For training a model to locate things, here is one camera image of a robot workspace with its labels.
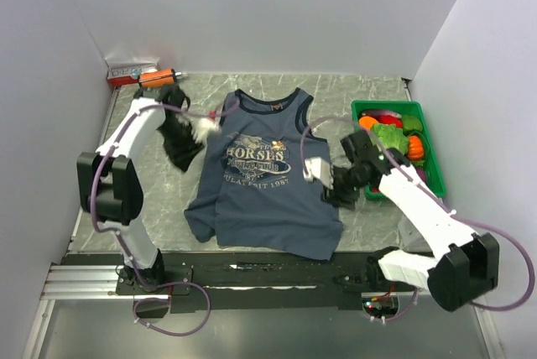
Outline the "gold brooch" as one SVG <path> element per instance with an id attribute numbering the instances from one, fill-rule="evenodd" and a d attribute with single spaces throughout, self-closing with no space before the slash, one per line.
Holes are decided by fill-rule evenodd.
<path id="1" fill-rule="evenodd" d="M 271 143 L 271 148 L 277 151 L 283 151 L 286 149 L 286 146 L 284 145 L 284 142 L 281 140 L 274 140 Z"/>

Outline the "blue sleeveless shirt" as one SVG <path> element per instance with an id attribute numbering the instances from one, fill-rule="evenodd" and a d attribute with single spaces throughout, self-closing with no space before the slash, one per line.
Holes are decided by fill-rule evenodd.
<path id="1" fill-rule="evenodd" d="M 184 212 L 198 242 L 331 258 L 343 225 L 321 200 L 322 184 L 306 182 L 302 169 L 303 156 L 330 158 L 324 138 L 302 135 L 313 101 L 300 88 L 276 101 L 227 94 L 224 107 L 235 110 L 209 137 L 197 195 Z M 274 140 L 286 149 L 272 149 Z"/>

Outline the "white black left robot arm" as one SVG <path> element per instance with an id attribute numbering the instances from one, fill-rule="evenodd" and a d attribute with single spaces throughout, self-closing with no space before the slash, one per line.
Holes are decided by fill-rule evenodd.
<path id="1" fill-rule="evenodd" d="M 76 161 L 81 209 L 94 230 L 112 233 L 121 246 L 124 277 L 146 293 L 159 292 L 166 282 L 164 259 L 143 224 L 144 193 L 136 160 L 155 133 L 163 138 L 169 161 L 186 172 L 204 148 L 196 128 L 185 116 L 190 98 L 178 85 L 139 88 L 124 119 L 93 153 Z"/>

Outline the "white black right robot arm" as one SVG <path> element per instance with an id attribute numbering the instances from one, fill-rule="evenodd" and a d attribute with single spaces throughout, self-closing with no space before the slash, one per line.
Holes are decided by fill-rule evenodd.
<path id="1" fill-rule="evenodd" d="M 322 158 L 305 160 L 304 177 L 319 180 L 322 199 L 352 208 L 357 192 L 375 186 L 391 200 L 427 243 L 426 256 L 397 247 L 368 257 L 367 281 L 376 290 L 405 283 L 426 290 L 444 310 L 453 312 L 498 285 L 499 244 L 489 233 L 478 234 L 444 208 L 417 169 L 396 148 L 384 148 L 364 130 L 341 140 L 351 167 Z"/>

